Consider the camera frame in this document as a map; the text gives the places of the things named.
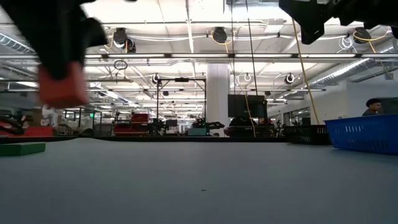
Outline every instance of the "red block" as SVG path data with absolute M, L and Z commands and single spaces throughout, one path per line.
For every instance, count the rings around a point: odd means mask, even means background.
M 67 69 L 66 78 L 54 80 L 45 67 L 39 66 L 39 95 L 43 103 L 54 108 L 68 108 L 90 102 L 80 63 L 70 62 Z

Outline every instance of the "gray table surface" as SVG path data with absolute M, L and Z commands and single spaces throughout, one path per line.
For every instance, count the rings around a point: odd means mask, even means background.
M 286 143 L 47 144 L 0 157 L 0 223 L 398 223 L 398 156 Z

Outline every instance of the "ceiling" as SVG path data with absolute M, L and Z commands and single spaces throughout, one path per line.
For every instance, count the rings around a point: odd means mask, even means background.
M 277 6 L 272 4 L 251 4 L 249 13 L 245 7 L 234 7 L 231 16 L 230 7 L 224 8 L 222 0 L 138 0 L 135 3 L 117 0 L 98 0 L 94 3 L 84 4 L 84 10 L 88 16 L 97 18 L 103 23 L 103 27 L 109 36 L 109 41 L 117 27 L 126 28 L 129 37 L 134 41 L 138 54 L 159 54 L 159 53 L 187 53 L 187 54 L 225 54 L 240 53 L 250 54 L 253 50 L 255 54 L 261 53 L 297 53 L 297 45 L 294 39 L 294 26 L 291 18 Z M 251 26 L 248 26 L 248 15 Z M 312 45 L 302 45 L 303 54 L 323 53 L 351 53 L 365 52 L 369 50 L 369 45 L 351 44 L 346 39 L 342 43 L 347 33 L 352 34 L 354 28 L 361 26 L 360 22 L 355 22 L 347 27 L 339 25 L 338 20 L 331 19 L 325 24 L 325 35 L 322 39 Z M 224 27 L 230 44 L 227 46 L 217 44 L 211 38 L 211 32 L 215 27 Z M 376 27 L 370 30 L 372 37 L 380 37 L 386 34 L 386 27 Z M 4 12 L 0 12 L 0 33 L 8 35 L 22 43 L 25 43 L 19 31 L 12 25 Z M 374 42 L 375 45 L 391 38 L 387 34 L 385 38 Z M 112 46 L 92 47 L 87 50 L 88 54 L 123 54 L 123 50 Z M 0 46 L 0 54 L 20 54 L 8 47 Z M 9 63 L 18 65 L 26 70 L 35 72 L 35 60 L 7 60 Z M 92 88 L 99 86 L 104 90 L 110 89 L 151 89 L 152 77 L 158 74 L 160 78 L 190 77 L 205 78 L 207 72 L 206 60 L 174 60 L 167 59 L 146 60 L 134 59 L 126 60 L 128 68 L 117 71 L 113 66 L 104 66 L 104 60 L 90 60 L 95 65 L 85 68 L 86 78 L 89 80 L 100 80 L 103 83 L 95 83 Z M 302 68 L 299 61 L 295 62 L 256 62 L 250 61 L 231 63 L 231 68 L 243 88 L 254 88 L 252 81 L 253 74 L 256 74 L 258 88 L 282 88 L 284 78 L 288 74 L 301 77 Z M 318 75 L 322 71 L 336 65 L 336 63 L 304 63 L 309 79 Z M 303 79 L 296 79 L 296 83 L 302 83 Z M 166 88 L 196 88 L 197 91 L 190 92 L 170 92 L 169 96 L 163 98 L 204 98 L 203 91 L 197 83 L 174 83 L 170 82 Z M 151 99 L 154 93 L 144 92 L 115 92 L 120 97 L 140 105 L 154 103 Z M 92 101 L 100 105 L 104 103 L 104 98 L 99 98 L 96 93 L 91 93 Z M 203 101 L 197 101 L 193 105 L 191 112 L 201 112 Z M 167 107 L 165 112 L 177 111 L 178 105 L 173 108 Z

